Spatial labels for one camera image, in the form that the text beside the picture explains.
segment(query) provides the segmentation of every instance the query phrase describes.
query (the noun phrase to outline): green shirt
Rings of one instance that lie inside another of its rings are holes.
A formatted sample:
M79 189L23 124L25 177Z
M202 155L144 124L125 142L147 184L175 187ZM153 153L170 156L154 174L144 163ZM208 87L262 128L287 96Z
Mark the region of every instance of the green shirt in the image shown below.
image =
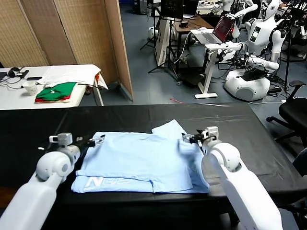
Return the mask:
M71 94L76 82L67 82L56 85L51 88L44 88L36 98L43 99L45 101L57 101Z

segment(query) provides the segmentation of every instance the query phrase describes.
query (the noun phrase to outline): black tablecloth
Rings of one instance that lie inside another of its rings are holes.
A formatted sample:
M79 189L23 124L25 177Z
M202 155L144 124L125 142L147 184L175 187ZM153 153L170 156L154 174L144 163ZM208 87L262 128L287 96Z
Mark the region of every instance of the black tablecloth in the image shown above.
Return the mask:
M261 122L245 103L220 106L200 104L134 105L106 107L75 107L70 109L0 111L0 187L19 187L35 170L47 138L59 132L74 136L93 135L96 131L146 132L176 119L188 133L207 126L218 126L220 140L236 146L246 166L261 180L278 206L290 204L307 194L307 181L279 150ZM210 193L149 194L149 193L86 193L70 190L72 173L58 189L57 204L62 207L107 207L125 215L145 214L155 209L160 215L178 214L178 210L226 212L229 201L222 189L216 170L203 160L205 179Z

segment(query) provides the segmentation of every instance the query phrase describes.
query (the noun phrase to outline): laptop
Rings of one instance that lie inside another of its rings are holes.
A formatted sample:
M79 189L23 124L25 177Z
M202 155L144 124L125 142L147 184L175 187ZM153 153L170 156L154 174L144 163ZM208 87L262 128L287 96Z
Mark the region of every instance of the laptop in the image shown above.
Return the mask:
M183 18L190 19L195 16L198 7L198 0L184 0Z
M221 44L225 42L227 36L229 35L235 21L222 15L213 33L207 34L194 34L194 36L199 40L201 44Z

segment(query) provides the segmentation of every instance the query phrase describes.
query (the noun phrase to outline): white desk leg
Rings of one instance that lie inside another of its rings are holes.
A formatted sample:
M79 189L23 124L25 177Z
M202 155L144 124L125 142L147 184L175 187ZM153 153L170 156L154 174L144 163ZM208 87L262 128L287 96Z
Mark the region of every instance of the white desk leg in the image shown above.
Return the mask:
M98 106L104 106L104 103L102 101L102 97L100 94L100 90L97 88L98 84L97 84L96 79L94 80L94 86L96 86L96 87L93 87L95 100L98 102Z
M201 90L201 94L196 94L195 95L196 99L217 97L216 93L208 93L211 77L212 77L213 70L214 70L214 65L215 65L215 62L216 62L216 55L217 55L217 50L210 50L209 51L210 61L207 65L207 67L206 67L206 69L208 69L209 71L208 71L208 74L206 76L204 85L202 85L201 82L198 83L198 88Z

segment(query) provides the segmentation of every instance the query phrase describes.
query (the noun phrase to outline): chair armrest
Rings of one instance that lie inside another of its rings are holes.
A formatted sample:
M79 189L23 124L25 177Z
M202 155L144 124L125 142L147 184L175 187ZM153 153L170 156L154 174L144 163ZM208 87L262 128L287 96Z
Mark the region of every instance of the chair armrest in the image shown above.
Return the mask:
M298 91L299 88L301 88L301 86L306 85L305 83L301 82L300 80L294 80L292 82L289 83L290 86L295 87L293 92L291 93L291 95L289 96L288 100L292 100L294 95L296 94L296 92Z
M300 81L300 80L294 80L294 81L290 82L289 85L290 85L291 87L296 87L296 86L303 86L303 85L306 85L306 84L303 83L303 82Z

